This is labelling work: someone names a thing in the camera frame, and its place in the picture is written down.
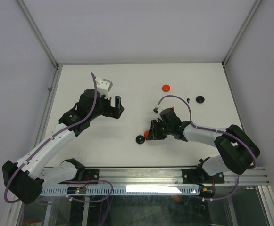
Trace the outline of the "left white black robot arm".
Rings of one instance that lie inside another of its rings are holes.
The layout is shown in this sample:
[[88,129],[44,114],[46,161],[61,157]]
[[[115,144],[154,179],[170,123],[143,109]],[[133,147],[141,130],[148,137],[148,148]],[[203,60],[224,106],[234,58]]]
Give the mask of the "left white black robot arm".
[[119,119],[123,111],[120,96],[115,96],[115,106],[112,106],[111,98],[105,94],[96,89],[85,90],[73,108],[62,115],[52,132],[33,150],[16,162],[3,164],[5,202],[12,203],[8,192],[14,194],[17,201],[30,204],[47,187],[67,180],[83,181],[85,167],[75,159],[67,159],[50,170],[44,168],[64,146],[89,128],[92,120],[99,116]]

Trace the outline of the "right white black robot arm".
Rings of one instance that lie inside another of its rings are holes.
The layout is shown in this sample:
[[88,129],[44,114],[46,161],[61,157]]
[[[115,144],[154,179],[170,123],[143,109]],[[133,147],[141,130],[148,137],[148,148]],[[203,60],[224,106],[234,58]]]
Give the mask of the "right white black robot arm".
[[186,184],[203,186],[205,183],[221,182],[217,176],[231,171],[242,175],[255,164],[260,149],[237,125],[224,130],[204,128],[193,125],[190,121],[182,121],[172,108],[160,113],[160,117],[152,120],[146,140],[164,140],[169,135],[184,142],[197,142],[218,150],[215,157],[200,159],[195,169],[183,173]]

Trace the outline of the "black earbud charging case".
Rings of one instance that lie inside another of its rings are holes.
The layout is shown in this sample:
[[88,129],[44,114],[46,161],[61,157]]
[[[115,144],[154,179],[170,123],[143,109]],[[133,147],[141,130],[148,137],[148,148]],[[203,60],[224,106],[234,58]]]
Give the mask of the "black earbud charging case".
[[143,143],[145,142],[145,137],[142,136],[142,135],[138,135],[138,136],[136,137],[135,141],[136,141],[137,144],[140,144],[140,145],[141,145],[141,144],[143,144]]

